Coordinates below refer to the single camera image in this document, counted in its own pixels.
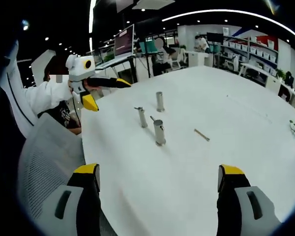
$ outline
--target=black t-shirt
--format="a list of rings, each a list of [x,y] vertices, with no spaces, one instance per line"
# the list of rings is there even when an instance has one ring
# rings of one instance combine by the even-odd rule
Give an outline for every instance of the black t-shirt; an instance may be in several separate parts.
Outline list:
[[[48,113],[52,118],[67,129],[78,128],[78,124],[70,117],[70,110],[65,101],[61,101],[55,108],[39,113],[38,118],[40,118],[43,113]]]

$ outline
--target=ceiling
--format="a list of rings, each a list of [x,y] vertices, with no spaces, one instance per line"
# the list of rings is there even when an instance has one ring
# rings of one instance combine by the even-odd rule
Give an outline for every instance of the ceiling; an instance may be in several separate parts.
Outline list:
[[[17,59],[31,59],[19,63],[24,84],[32,85],[33,79],[29,65],[45,50],[52,49],[57,53],[72,51],[84,55],[89,51],[90,37],[92,37],[94,48],[103,46],[103,41],[112,39],[114,34],[129,25],[127,21],[132,24],[149,18],[164,19],[196,10],[236,9],[269,17],[295,31],[295,0],[271,0],[272,10],[267,4],[269,0],[176,0],[175,3],[160,10],[146,10],[145,12],[132,9],[137,1],[134,0],[134,4],[117,13],[116,0],[97,0],[93,9],[92,34],[89,34],[90,0],[79,0],[74,3],[66,0],[0,1],[3,15],[11,18],[9,19],[11,22],[22,19],[29,22],[29,29],[17,35],[19,40]],[[225,19],[228,19],[229,25],[252,29],[255,25],[259,25],[258,31],[284,40],[289,39],[291,46],[295,48],[295,36],[290,32],[266,20],[238,13],[201,13],[172,19],[161,24],[166,30],[173,30],[177,28],[177,23],[195,25],[199,24],[197,20],[200,20],[200,24],[224,24]]]

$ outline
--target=ceiling light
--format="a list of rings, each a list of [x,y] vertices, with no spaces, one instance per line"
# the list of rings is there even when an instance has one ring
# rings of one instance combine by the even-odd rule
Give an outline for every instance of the ceiling light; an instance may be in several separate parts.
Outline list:
[[[96,0],[90,0],[90,4],[89,4],[89,16],[88,16],[88,32],[92,33],[93,31],[93,11],[94,11],[94,7],[96,5]],[[93,51],[93,45],[92,45],[92,38],[89,38],[89,50]]]
[[[187,15],[198,14],[198,13],[207,13],[207,12],[233,12],[233,13],[240,13],[240,14],[246,14],[246,15],[250,15],[250,16],[259,17],[259,18],[270,21],[270,22],[284,28],[287,31],[289,31],[290,33],[292,33],[293,35],[295,35],[295,32],[292,31],[290,28],[288,28],[285,25],[283,25],[283,24],[281,24],[281,23],[279,23],[279,22],[277,22],[277,21],[275,21],[273,19],[270,19],[268,17],[258,15],[256,13],[251,13],[251,12],[248,12],[248,11],[229,10],[229,9],[210,9],[210,10],[192,11],[192,12],[187,12],[187,13],[175,15],[175,16],[172,16],[172,17],[169,17],[169,18],[165,18],[165,19],[162,20],[162,22],[168,21],[168,20],[171,20],[171,19],[174,19],[174,18],[177,18],[177,17],[181,17],[181,16],[187,16]]]

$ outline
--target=wooden stick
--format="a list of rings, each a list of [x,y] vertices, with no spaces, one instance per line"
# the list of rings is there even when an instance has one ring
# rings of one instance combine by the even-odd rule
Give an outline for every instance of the wooden stick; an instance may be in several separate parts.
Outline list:
[[[199,130],[195,129],[194,131],[196,133],[200,134],[205,140],[210,141],[210,139],[207,136],[205,136],[204,134],[202,134]]]

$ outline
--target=metal cylinder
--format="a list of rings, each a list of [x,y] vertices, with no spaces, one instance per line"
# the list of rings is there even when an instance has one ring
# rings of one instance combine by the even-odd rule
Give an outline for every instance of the metal cylinder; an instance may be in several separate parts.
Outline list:
[[[153,117],[151,119],[154,121],[156,145],[163,146],[166,144],[163,121]]]
[[[142,128],[146,128],[148,126],[148,123],[147,123],[146,117],[144,115],[143,107],[139,107],[137,110],[139,111],[139,117],[140,117],[140,121],[141,121],[141,127]]]
[[[157,92],[156,93],[156,100],[157,100],[157,109],[156,110],[158,112],[165,111],[164,103],[163,103],[163,93],[162,92]]]

